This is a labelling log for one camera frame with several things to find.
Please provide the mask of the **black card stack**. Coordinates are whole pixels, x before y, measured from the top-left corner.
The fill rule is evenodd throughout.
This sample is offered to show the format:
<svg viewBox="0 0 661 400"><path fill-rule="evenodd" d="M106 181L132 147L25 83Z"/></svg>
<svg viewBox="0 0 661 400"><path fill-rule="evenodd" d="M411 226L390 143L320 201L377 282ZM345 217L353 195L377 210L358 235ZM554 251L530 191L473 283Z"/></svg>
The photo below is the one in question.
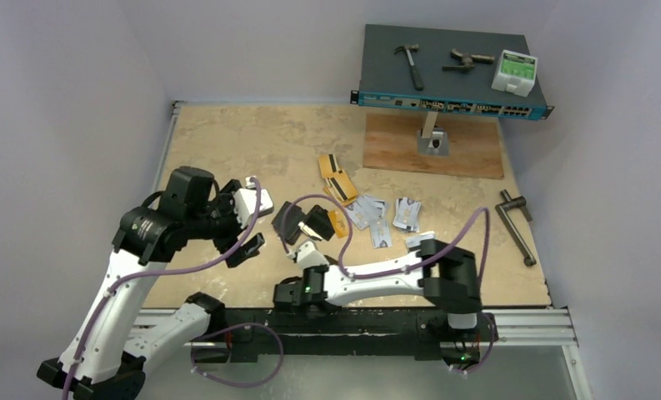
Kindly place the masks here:
<svg viewBox="0 0 661 400"><path fill-rule="evenodd" d="M304 212L298 205L285 202L274 216L272 226L287 245L294 245L302 233L313 240L325 241L334 235L328 211L319 205Z"/></svg>

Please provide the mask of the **yellow card stack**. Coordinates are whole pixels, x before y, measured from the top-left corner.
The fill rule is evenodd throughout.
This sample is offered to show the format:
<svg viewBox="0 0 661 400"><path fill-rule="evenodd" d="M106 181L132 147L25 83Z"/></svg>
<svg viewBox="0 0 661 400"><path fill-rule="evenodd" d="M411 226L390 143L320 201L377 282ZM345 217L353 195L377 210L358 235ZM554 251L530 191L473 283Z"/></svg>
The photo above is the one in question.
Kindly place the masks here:
<svg viewBox="0 0 661 400"><path fill-rule="evenodd" d="M358 190L353 185L347 173L338 164L333 154L318 156L318 167L321 178L325 182L323 190L343 206L354 202L358 197Z"/></svg>

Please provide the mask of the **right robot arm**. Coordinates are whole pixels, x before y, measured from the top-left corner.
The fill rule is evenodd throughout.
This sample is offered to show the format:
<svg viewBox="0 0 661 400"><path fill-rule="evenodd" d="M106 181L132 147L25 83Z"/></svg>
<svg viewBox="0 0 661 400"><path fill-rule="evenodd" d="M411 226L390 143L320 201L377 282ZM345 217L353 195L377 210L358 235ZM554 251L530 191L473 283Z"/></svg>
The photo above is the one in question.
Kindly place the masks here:
<svg viewBox="0 0 661 400"><path fill-rule="evenodd" d="M447 333L464 339L473 333L483 308L473 252L429 238L402 257L350 267L306 241L291 260L302 275L275 285L273 308L281 313L324 316L360 300L419 296L444 310Z"/></svg>

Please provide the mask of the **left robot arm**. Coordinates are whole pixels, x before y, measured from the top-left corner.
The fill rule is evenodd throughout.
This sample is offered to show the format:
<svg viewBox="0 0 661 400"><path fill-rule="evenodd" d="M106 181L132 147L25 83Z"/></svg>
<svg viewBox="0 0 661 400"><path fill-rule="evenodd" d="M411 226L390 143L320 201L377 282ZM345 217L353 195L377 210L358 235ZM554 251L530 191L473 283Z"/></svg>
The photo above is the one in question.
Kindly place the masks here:
<svg viewBox="0 0 661 400"><path fill-rule="evenodd" d="M201 292L142 337L130 338L130 331L153 284L172 274L177 252L209 241L218 261L234 268L258 255L264 238L253 229L273 209L255 177L220 186L201 168L174 169L162 191L123 215L88 315L62 354L42 362L38 378L65 399L134 399L148 374L184 343L220 338L228 330L224 304Z"/></svg>

